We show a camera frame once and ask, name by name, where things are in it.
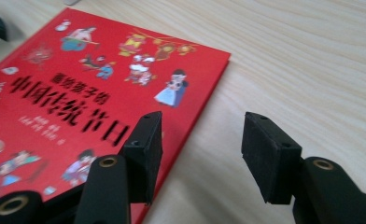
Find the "wood grain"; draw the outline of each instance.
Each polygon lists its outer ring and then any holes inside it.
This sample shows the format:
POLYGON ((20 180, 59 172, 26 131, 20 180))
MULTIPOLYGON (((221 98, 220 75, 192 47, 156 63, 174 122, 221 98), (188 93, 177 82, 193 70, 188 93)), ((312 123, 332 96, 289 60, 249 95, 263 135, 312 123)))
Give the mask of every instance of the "wood grain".
MULTIPOLYGON (((0 1, 12 40, 0 61, 64 8, 0 1)), ((366 1, 82 0, 73 8, 223 49, 231 62, 145 223, 294 223, 263 203, 240 152, 244 114, 263 114, 342 165, 366 192, 366 1)))

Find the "light wood surface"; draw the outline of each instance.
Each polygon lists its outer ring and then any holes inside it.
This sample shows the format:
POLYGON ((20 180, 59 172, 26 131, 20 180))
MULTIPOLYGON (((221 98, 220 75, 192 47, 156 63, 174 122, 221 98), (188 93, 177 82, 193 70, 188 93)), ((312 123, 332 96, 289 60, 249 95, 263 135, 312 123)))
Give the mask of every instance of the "light wood surface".
MULTIPOLYGON (((11 40, 0 61, 62 0, 0 0, 11 40)), ((263 202, 241 154, 244 114, 260 113, 336 161, 366 192, 366 1, 81 0, 73 8, 222 49, 231 62, 145 223, 294 223, 263 202)))

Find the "book cover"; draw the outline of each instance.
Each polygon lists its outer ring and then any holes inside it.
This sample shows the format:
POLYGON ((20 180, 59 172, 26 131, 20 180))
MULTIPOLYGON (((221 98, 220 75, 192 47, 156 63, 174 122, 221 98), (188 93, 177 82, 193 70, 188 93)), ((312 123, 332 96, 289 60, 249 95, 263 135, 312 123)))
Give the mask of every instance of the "book cover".
MULTIPOLYGON (((156 190, 230 53, 67 8, 0 62, 0 197, 47 201, 118 153, 138 120, 162 112, 156 190)), ((132 205, 132 221, 148 208, 132 205)))

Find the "red book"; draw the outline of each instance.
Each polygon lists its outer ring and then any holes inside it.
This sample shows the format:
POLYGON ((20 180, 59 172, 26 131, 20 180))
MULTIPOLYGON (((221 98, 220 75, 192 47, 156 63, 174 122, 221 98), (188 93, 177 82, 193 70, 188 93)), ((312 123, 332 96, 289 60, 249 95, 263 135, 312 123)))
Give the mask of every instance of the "red book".
MULTIPOLYGON (((158 190, 230 54, 65 9, 0 62, 0 197, 47 201, 85 182, 139 119, 162 112, 158 190)), ((147 208, 132 205, 132 221, 147 208)))

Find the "children's book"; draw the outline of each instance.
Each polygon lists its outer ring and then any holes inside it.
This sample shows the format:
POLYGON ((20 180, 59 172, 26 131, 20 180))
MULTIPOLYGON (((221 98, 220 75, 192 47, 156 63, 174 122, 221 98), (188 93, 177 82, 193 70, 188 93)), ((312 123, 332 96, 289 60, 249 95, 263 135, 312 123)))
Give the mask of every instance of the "children's book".
MULTIPOLYGON (((0 197, 43 201, 86 181, 139 119, 162 112, 156 190, 230 53, 67 8, 0 62, 0 197)), ((132 205, 132 221, 147 207, 132 205)))

